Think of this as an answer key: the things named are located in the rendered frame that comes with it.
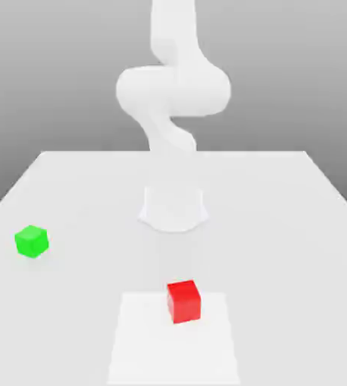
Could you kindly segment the small green cube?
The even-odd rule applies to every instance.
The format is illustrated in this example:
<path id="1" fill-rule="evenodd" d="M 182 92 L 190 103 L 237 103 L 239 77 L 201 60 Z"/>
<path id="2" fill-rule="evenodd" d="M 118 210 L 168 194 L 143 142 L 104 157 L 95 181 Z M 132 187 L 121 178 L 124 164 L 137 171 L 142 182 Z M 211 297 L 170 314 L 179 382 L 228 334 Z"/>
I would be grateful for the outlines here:
<path id="1" fill-rule="evenodd" d="M 17 252 L 35 259 L 49 247 L 48 233 L 44 228 L 28 225 L 14 235 Z"/>

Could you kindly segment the small red cube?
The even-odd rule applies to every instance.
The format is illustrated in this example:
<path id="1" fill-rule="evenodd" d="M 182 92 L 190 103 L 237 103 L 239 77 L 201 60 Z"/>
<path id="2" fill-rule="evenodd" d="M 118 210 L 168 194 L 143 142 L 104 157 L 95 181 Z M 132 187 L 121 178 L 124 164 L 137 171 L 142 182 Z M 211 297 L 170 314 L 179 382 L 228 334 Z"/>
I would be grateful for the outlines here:
<path id="1" fill-rule="evenodd" d="M 194 280 L 167 285 L 167 306 L 173 323 L 201 318 L 201 296 Z"/>

